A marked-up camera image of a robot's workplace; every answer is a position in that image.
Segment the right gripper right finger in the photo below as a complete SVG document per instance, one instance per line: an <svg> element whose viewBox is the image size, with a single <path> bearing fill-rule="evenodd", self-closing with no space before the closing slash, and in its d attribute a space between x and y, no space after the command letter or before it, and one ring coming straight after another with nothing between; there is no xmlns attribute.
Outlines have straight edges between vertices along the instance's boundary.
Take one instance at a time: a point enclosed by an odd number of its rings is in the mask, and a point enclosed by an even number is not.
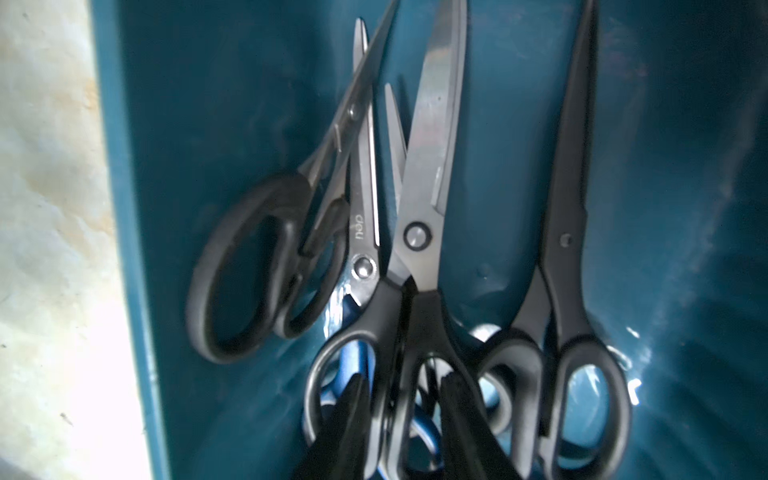
<svg viewBox="0 0 768 480"><path fill-rule="evenodd" d="M473 391L457 372L440 385L444 479L519 479L499 446Z"/></svg>

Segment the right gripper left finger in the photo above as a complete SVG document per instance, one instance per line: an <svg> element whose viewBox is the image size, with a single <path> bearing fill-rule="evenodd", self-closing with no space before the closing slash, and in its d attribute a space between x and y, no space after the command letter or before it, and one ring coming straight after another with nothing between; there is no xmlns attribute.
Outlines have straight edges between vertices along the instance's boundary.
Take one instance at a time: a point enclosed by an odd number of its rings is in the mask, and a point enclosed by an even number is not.
<svg viewBox="0 0 768 480"><path fill-rule="evenodd" d="M354 374L292 479L363 479L370 434L368 379Z"/></svg>

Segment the blue handled scissors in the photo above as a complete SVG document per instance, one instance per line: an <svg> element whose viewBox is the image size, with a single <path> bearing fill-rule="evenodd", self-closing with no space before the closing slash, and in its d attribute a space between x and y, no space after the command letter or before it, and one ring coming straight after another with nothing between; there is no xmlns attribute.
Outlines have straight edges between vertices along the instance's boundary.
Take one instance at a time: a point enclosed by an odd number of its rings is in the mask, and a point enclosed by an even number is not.
<svg viewBox="0 0 768 480"><path fill-rule="evenodd" d="M380 280L380 220L377 193L374 111L366 104L356 144L347 161L350 214L346 236L345 264L340 283L327 306L329 326L333 334L354 324L374 294ZM372 380L375 352L362 340L352 340L331 357L324 370L319 401L323 414L332 413L337 398L350 379L358 374Z"/></svg>

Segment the slim black scissors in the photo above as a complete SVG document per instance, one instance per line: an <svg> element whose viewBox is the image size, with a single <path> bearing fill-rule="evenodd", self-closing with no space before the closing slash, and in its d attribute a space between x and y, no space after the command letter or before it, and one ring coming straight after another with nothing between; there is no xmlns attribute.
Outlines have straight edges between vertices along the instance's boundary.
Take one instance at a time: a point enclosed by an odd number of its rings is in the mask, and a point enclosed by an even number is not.
<svg viewBox="0 0 768 480"><path fill-rule="evenodd" d="M540 466L548 479L609 479L628 446L632 404L619 362L596 335L582 289L588 182L596 93L599 7L582 4L570 58L552 160L538 260L522 305L508 327L484 344L479 375L503 371L500 399L510 404L510 452L514 478ZM559 463L564 446L569 381L585 366L607 383L608 413L589 460L577 468Z"/></svg>

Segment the large black scissors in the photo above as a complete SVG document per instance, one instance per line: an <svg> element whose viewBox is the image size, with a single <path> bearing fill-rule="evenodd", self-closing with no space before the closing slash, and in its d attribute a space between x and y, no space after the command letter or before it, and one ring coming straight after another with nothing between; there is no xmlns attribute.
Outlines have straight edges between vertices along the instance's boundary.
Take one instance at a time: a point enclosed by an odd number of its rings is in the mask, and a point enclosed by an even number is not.
<svg viewBox="0 0 768 480"><path fill-rule="evenodd" d="M371 426L363 479L380 471L393 478L408 476L411 422L426 361L442 360L470 385L478 407L484 405L438 287L466 39L466 3L441 2L416 95L386 275L357 321L322 346L307 378L303 420L311 446L330 418L322 414L319 393L331 357L352 340L372 346L375 367L368 380Z"/></svg>

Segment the teal plastic storage box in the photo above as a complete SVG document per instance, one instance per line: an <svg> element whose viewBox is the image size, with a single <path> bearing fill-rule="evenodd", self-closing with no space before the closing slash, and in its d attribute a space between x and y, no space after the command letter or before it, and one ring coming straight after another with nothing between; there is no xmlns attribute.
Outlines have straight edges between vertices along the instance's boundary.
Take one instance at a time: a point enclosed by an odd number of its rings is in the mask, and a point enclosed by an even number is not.
<svg viewBox="0 0 768 480"><path fill-rule="evenodd" d="M383 1L96 1L110 176L152 474L287 479L326 320L215 365L184 307L214 226L320 142ZM440 286L460 332L516 314L576 1L472 1ZM622 479L767 475L767 5L603 1L584 248L633 402Z"/></svg>

